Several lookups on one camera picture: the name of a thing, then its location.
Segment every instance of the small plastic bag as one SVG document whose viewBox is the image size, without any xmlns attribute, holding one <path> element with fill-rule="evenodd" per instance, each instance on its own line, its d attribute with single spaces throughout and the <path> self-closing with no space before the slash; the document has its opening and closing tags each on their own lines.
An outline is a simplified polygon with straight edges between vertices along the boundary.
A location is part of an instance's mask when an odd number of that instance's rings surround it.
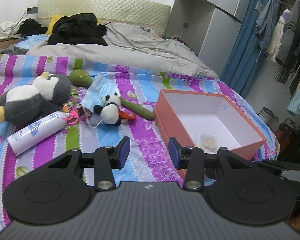
<svg viewBox="0 0 300 240">
<path fill-rule="evenodd" d="M 204 150 L 205 153 L 216 154 L 218 151 L 216 138 L 212 135 L 198 132 L 194 138 L 194 142 L 196 146 Z"/>
</svg>

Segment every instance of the white water bottle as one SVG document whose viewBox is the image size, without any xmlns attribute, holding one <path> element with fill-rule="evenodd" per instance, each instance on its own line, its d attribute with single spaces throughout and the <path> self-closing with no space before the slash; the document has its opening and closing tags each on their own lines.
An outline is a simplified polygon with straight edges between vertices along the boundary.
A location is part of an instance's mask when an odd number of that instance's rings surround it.
<svg viewBox="0 0 300 240">
<path fill-rule="evenodd" d="M 32 146 L 64 128 L 67 124 L 66 118 L 68 118 L 66 113 L 54 112 L 10 135 L 8 143 L 14 154 L 19 156 Z"/>
</svg>

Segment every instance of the circular pad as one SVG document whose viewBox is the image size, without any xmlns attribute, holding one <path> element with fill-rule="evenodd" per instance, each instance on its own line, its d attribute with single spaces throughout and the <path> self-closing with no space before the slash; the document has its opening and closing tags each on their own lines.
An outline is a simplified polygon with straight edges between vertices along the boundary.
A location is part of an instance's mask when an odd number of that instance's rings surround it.
<svg viewBox="0 0 300 240">
<path fill-rule="evenodd" d="M 296 197 L 278 177 L 256 169 L 236 169 L 210 186 L 208 200 L 223 217 L 262 226 L 290 217 Z"/>
<path fill-rule="evenodd" d="M 63 169 L 22 176 L 2 196 L 11 219 L 32 225 L 68 220 L 81 212 L 89 200 L 87 184 Z"/>
</svg>

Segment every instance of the stuffed toy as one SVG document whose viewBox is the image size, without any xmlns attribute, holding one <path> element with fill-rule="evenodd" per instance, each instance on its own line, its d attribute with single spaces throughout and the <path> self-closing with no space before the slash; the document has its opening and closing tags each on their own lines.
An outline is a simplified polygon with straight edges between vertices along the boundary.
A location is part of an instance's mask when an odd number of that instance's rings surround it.
<svg viewBox="0 0 300 240">
<path fill-rule="evenodd" d="M 121 105 L 120 97 L 117 93 L 101 98 L 104 106 L 94 106 L 94 112 L 98 114 L 101 120 L 107 124 L 113 124 L 119 127 L 121 118 L 119 117 L 119 106 Z"/>
<path fill-rule="evenodd" d="M 91 86 L 93 80 L 89 73 L 83 69 L 76 69 L 69 74 L 69 80 L 73 85 Z"/>
<path fill-rule="evenodd" d="M 67 76 L 44 72 L 32 85 L 15 87 L 0 96 L 0 122 L 26 125 L 40 113 L 46 116 L 60 111 L 69 94 Z"/>
</svg>

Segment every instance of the yellow pillow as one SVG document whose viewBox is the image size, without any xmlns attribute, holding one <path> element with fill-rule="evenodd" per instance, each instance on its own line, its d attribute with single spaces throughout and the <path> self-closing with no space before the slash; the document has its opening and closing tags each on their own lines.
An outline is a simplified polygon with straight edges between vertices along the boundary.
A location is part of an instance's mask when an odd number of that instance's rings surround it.
<svg viewBox="0 0 300 240">
<path fill-rule="evenodd" d="M 49 27 L 48 27 L 48 30 L 47 32 L 45 33 L 45 35 L 51 35 L 52 34 L 52 30 L 53 30 L 53 27 L 54 25 L 56 24 L 56 22 L 58 20 L 60 20 L 62 17 L 64 17 L 66 15 L 59 15 L 59 14 L 55 14 L 51 17 L 51 20 L 49 22 Z"/>
</svg>

